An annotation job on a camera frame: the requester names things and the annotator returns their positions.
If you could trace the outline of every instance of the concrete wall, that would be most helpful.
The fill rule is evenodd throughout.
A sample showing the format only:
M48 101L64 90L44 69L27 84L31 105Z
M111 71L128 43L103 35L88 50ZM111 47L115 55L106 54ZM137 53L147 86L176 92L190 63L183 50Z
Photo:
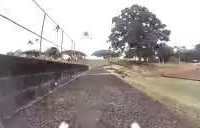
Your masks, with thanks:
M11 116L31 100L86 70L85 65L0 55L0 116Z

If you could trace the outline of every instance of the red ground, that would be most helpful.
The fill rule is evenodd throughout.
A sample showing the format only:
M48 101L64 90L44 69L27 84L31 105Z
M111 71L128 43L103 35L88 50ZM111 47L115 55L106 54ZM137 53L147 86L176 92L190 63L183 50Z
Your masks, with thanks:
M184 78L200 81L200 65L190 65L175 69L164 69L162 75L166 77Z

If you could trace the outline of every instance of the grass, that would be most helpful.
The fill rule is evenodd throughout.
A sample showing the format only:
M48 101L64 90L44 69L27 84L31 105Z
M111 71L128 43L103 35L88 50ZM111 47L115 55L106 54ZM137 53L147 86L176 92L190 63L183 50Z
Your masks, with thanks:
M147 77L122 66L113 66L128 73L122 78L148 96L164 103L179 116L189 119L200 126L200 82L164 77Z
M99 67L99 66L106 66L109 65L109 61L107 59L88 59L88 60L82 60L82 64L88 65L89 68Z

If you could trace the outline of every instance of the sky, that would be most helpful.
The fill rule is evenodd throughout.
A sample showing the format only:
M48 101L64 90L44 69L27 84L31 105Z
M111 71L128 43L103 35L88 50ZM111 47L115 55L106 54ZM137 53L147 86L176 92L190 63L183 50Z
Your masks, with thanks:
M108 49L108 36L112 28L112 18L132 4L147 7L171 30L171 46L192 48L200 43L200 0L36 0L72 38L75 49L88 55L100 49ZM44 13L32 0L0 0L0 13L17 23L41 34ZM43 36L57 43L55 24L46 18ZM91 39L81 39L82 33L91 33ZM58 44L62 33L58 33ZM17 49L39 49L39 37L0 17L0 53ZM71 49L71 40L64 35L63 48ZM46 41L42 50L54 46Z

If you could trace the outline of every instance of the road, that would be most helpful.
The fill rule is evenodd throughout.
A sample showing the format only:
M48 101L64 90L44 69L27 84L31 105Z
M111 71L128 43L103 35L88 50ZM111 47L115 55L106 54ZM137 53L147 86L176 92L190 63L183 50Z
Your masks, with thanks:
M6 128L194 128L105 69L92 69L8 120Z

